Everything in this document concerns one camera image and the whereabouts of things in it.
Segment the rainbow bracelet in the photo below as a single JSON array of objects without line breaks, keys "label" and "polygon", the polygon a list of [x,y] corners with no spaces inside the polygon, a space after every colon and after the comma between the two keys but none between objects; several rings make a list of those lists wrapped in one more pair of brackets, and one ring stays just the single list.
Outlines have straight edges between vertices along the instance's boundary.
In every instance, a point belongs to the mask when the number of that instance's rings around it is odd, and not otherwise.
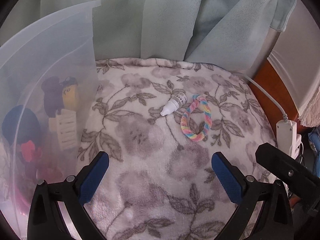
[{"label": "rainbow bracelet", "polygon": [[[190,138],[194,142],[200,142],[207,135],[209,129],[212,126],[211,109],[208,106],[208,102],[204,96],[193,95],[192,98],[193,98],[192,104],[187,108],[187,110],[184,112],[184,114],[181,117],[180,126],[181,126],[182,132],[188,138]],[[188,127],[188,117],[196,108],[199,108],[201,111],[204,112],[204,119],[205,119],[204,128],[198,134],[194,134],[191,131],[191,129]]]}]

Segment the fleece blanket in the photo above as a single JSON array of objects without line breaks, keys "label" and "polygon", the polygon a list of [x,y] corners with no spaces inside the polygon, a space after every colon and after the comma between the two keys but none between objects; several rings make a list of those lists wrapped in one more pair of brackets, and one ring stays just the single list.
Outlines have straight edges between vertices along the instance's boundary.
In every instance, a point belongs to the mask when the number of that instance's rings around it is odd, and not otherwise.
[{"label": "fleece blanket", "polygon": [[[272,182],[255,161],[258,145],[275,138],[248,85],[211,64],[164,59],[97,61],[99,88],[84,130],[78,171],[103,150],[110,166],[88,214],[108,240],[214,239],[236,206],[215,173],[211,156],[221,151],[244,175]],[[188,103],[171,115],[160,112],[176,93]],[[180,129],[193,94],[205,95],[213,125],[199,143]],[[201,111],[189,126],[198,133]],[[242,238],[259,213],[257,205]]]}]

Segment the screw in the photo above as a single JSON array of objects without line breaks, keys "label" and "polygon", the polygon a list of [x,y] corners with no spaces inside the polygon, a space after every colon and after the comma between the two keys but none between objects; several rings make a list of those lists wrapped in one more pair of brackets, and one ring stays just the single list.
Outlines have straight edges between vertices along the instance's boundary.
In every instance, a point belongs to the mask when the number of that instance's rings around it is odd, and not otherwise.
[{"label": "screw", "polygon": [[289,171],[288,171],[288,176],[289,176],[289,177],[292,177],[292,175],[293,175],[293,170],[289,170]]},{"label": "screw", "polygon": [[251,175],[247,176],[246,179],[247,179],[247,181],[249,181],[249,182],[254,182],[254,177],[251,176]]},{"label": "screw", "polygon": [[38,185],[41,186],[42,184],[44,184],[44,180],[43,179],[39,179],[38,180]]},{"label": "screw", "polygon": [[67,177],[67,182],[73,182],[75,180],[75,178],[76,178],[75,176],[70,175]]}]

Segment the plastic storage container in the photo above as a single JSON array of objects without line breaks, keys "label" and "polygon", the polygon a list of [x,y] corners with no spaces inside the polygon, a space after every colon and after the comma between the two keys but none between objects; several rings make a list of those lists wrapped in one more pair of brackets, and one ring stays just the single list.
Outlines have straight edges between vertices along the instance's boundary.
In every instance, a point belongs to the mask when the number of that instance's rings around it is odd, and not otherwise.
[{"label": "plastic storage container", "polygon": [[37,181],[75,174],[98,86],[92,8],[99,5],[50,14],[0,48],[0,210],[20,238]]}]

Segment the wooden furniture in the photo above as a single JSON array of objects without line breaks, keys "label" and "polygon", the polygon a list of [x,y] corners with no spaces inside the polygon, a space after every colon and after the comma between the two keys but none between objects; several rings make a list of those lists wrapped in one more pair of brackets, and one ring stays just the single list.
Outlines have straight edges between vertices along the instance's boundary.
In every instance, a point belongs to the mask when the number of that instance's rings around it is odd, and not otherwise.
[{"label": "wooden furniture", "polygon": [[[300,125],[296,106],[294,105],[287,88],[269,61],[265,60],[253,80],[262,86],[283,107],[289,120],[297,122],[297,133],[302,134],[311,130],[309,127]],[[265,112],[274,134],[276,134],[276,123],[282,119],[281,111],[255,85],[250,83],[249,86]]]}]

